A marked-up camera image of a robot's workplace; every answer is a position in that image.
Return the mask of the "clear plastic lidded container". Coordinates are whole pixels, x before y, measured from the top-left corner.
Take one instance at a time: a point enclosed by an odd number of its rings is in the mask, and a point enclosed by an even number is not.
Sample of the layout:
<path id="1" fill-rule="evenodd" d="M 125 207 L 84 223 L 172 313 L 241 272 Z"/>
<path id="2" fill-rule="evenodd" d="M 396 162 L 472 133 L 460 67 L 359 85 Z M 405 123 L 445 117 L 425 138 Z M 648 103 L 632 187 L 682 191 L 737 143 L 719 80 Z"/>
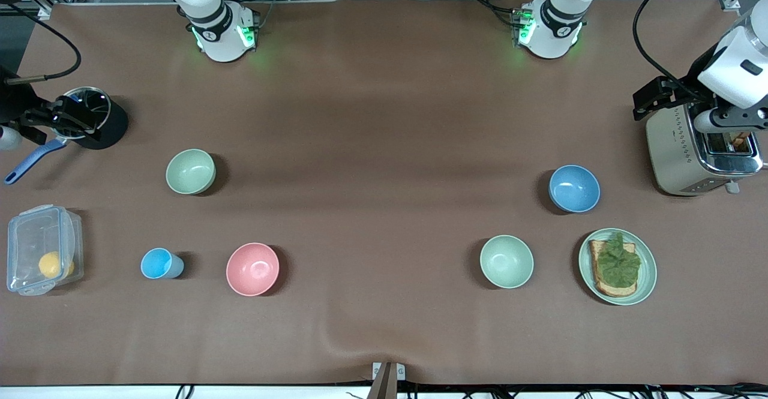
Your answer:
<path id="1" fill-rule="evenodd" d="M 45 279 L 38 270 L 41 257 L 58 251 L 74 273 L 57 280 Z M 7 287 L 22 296 L 38 296 L 84 276 L 82 219 L 61 206 L 41 205 L 11 219 L 8 225 Z"/>

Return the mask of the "yellow lemon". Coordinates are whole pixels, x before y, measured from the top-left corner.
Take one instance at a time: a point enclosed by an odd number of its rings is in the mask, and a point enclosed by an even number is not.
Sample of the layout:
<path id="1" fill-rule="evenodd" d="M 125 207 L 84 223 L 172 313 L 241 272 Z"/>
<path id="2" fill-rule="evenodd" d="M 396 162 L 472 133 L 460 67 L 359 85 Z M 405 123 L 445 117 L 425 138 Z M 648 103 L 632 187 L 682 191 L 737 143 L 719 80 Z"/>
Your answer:
<path id="1" fill-rule="evenodd" d="M 70 260 L 66 269 L 58 251 L 44 254 L 38 262 L 38 270 L 45 279 L 63 279 L 74 273 L 74 262 Z"/>

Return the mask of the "brown table cover mat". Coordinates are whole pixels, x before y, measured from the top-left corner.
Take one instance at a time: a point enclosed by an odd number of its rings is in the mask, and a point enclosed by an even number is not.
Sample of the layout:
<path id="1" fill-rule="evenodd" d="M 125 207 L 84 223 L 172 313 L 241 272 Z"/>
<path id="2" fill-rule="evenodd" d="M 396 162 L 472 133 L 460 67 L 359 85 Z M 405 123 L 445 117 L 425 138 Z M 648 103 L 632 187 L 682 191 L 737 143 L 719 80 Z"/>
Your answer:
<path id="1" fill-rule="evenodd" d="M 768 175 L 740 194 L 655 187 L 632 94 L 656 76 L 631 24 L 598 0 L 573 49 L 517 49 L 473 1 L 276 4 L 257 51 L 219 64 L 173 5 L 61 5 L 50 25 L 82 66 L 44 98 L 101 88 L 131 117 L 117 145 L 69 145 L 15 185 L 0 153 L 0 385 L 337 383 L 374 362 L 415 383 L 768 383 Z M 181 151 L 213 185 L 172 191 Z M 548 183 L 598 179 L 585 213 Z M 43 295 L 7 287 L 8 225 L 41 205 L 82 219 L 84 276 Z M 578 250 L 599 229 L 655 257 L 644 301 L 588 289 Z M 511 235 L 535 267 L 518 289 L 483 275 Z M 230 255 L 270 246 L 269 292 L 235 293 Z M 151 280 L 146 252 L 184 261 Z"/>

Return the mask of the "pink bowl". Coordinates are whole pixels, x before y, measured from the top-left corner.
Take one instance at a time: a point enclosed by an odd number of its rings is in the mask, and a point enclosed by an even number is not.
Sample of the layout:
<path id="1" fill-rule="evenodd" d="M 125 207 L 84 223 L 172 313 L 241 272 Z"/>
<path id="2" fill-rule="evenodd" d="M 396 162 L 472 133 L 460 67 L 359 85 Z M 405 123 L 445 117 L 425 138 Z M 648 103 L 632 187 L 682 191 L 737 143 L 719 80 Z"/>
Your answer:
<path id="1" fill-rule="evenodd" d="M 272 289 L 280 273 L 276 251 L 266 244 L 247 243 L 236 249 L 227 262 L 230 288 L 244 297 L 257 297 Z"/>

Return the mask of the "bread slice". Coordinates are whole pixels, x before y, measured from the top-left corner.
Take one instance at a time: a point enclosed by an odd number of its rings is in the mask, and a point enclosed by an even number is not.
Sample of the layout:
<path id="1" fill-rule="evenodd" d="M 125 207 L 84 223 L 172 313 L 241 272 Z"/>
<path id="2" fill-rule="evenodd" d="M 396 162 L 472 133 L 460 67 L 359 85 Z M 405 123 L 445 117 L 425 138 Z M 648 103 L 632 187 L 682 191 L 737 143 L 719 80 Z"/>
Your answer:
<path id="1" fill-rule="evenodd" d="M 603 295 L 612 297 L 612 298 L 623 298 L 623 297 L 629 297 L 633 295 L 637 291 L 637 283 L 638 283 L 639 275 L 637 276 L 636 284 L 633 284 L 631 285 L 631 287 L 627 287 L 626 289 L 617 289 L 616 287 L 611 287 L 607 284 L 604 284 L 604 282 L 600 280 L 599 274 L 596 271 L 597 252 L 600 248 L 602 248 L 603 243 L 599 241 L 606 241 L 606 240 L 593 239 L 588 241 L 588 248 L 590 251 L 590 256 L 592 257 L 593 279 L 595 279 L 595 286 L 597 287 L 598 292 L 603 293 Z M 626 248 L 629 249 L 630 251 L 635 252 L 635 245 L 633 243 L 626 242 Z"/>

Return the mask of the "silver beige toaster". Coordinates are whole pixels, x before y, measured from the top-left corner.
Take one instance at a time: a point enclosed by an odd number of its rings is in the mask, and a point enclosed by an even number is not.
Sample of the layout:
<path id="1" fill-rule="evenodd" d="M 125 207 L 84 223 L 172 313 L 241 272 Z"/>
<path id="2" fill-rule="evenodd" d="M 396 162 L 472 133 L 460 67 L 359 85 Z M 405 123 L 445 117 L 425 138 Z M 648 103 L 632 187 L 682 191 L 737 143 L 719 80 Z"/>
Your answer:
<path id="1" fill-rule="evenodd" d="M 731 147 L 733 133 L 701 133 L 694 128 L 693 106 L 672 107 L 653 114 L 646 136 L 658 187 L 672 196 L 702 196 L 725 188 L 740 191 L 739 182 L 766 165 L 757 137 L 750 134 L 743 147 Z"/>

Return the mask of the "pale green plate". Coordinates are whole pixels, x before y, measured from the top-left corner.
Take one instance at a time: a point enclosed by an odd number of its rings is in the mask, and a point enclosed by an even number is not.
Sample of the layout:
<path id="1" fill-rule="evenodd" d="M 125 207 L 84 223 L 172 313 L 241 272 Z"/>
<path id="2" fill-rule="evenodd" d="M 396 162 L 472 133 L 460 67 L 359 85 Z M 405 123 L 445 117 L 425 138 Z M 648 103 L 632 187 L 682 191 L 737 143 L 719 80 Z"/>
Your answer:
<path id="1" fill-rule="evenodd" d="M 617 232 L 623 234 L 623 240 L 625 240 L 625 242 L 633 243 L 635 245 L 635 252 L 641 259 L 641 269 L 639 272 L 637 291 L 633 295 L 623 298 L 612 298 L 598 292 L 597 287 L 595 286 L 595 279 L 593 279 L 592 257 L 590 256 L 590 251 L 588 248 L 588 241 L 593 239 L 609 240 L 614 235 L 614 233 Z M 583 279 L 588 289 L 593 293 L 593 295 L 595 295 L 595 297 L 603 300 L 606 303 L 619 306 L 630 306 L 633 304 L 638 304 L 647 299 L 655 289 L 656 277 L 658 276 L 658 272 L 656 271 L 655 257 L 653 257 L 653 254 L 651 253 L 651 250 L 648 248 L 647 244 L 645 244 L 641 238 L 637 237 L 631 232 L 628 232 L 628 230 L 623 229 L 599 229 L 588 235 L 578 250 L 578 268 L 581 274 L 581 278 Z"/>

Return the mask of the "metal table clamp bracket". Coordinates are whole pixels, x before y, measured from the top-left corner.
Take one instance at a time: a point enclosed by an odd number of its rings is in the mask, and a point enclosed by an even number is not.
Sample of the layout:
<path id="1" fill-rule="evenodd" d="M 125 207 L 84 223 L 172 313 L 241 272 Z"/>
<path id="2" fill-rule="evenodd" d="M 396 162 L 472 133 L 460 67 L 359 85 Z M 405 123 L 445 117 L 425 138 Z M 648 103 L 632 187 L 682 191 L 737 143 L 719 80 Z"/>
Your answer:
<path id="1" fill-rule="evenodd" d="M 373 364 L 373 383 L 367 399 L 397 399 L 398 383 L 406 379 L 405 365 L 396 362 Z"/>

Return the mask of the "glass lid with blue knob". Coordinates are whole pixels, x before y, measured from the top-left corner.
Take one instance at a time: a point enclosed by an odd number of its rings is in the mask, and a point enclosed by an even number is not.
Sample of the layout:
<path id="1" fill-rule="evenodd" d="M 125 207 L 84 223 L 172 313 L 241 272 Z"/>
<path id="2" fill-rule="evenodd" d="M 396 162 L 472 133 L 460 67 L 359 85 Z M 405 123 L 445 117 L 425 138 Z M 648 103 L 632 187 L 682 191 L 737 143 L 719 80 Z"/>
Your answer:
<path id="1" fill-rule="evenodd" d="M 88 109 L 96 114 L 98 117 L 98 125 L 91 126 L 94 127 L 94 135 L 100 135 L 100 130 L 107 122 L 110 112 L 112 111 L 112 101 L 108 95 L 99 88 L 82 86 L 69 90 L 64 93 L 64 96 L 82 102 Z"/>

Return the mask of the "green lettuce leaf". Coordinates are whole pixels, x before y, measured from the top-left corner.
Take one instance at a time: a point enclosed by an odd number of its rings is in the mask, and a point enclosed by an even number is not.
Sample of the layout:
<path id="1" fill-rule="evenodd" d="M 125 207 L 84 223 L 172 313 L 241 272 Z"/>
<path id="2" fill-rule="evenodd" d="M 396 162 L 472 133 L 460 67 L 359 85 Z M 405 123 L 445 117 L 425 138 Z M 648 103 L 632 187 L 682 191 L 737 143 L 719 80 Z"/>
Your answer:
<path id="1" fill-rule="evenodd" d="M 641 259 L 626 248 L 625 237 L 622 233 L 614 233 L 597 252 L 596 271 L 604 284 L 617 289 L 626 289 L 636 284 Z"/>

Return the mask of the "pale green bowl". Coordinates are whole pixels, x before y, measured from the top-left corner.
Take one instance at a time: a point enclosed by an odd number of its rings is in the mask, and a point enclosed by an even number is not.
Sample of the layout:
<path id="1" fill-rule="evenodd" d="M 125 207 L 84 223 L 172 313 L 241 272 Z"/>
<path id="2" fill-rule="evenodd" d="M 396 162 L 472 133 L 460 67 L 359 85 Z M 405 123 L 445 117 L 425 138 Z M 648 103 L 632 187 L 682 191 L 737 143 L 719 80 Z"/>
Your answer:
<path id="1" fill-rule="evenodd" d="M 497 235 L 484 243 L 479 265 L 483 275 L 500 289 L 518 289 L 534 273 L 534 257 L 524 241 L 511 235 Z"/>
<path id="2" fill-rule="evenodd" d="M 217 170 L 213 157 L 201 149 L 176 154 L 166 167 L 168 187 L 184 196 L 196 196 L 213 185 Z"/>

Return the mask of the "blue plastic cup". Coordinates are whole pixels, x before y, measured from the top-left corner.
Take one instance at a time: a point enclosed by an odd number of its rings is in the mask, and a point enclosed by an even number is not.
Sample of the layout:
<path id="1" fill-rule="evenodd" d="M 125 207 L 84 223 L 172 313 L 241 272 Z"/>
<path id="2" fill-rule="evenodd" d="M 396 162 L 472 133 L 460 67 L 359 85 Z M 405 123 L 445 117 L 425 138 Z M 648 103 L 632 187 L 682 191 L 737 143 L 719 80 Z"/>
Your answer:
<path id="1" fill-rule="evenodd" d="M 140 271 L 151 280 L 178 278 L 184 270 L 184 261 L 165 248 L 154 248 L 143 255 Z"/>

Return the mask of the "blue bowl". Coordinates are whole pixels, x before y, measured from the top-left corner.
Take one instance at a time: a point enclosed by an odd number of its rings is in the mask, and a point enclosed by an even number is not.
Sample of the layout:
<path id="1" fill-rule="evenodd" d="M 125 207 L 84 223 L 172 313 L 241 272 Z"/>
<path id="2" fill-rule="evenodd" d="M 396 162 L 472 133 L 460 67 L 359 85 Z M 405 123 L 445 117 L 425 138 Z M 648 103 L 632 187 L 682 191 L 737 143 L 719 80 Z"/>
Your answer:
<path id="1" fill-rule="evenodd" d="M 586 167 L 568 164 L 552 173 L 548 183 L 550 200 L 568 213 L 592 210 L 601 198 L 601 187 L 595 175 Z"/>

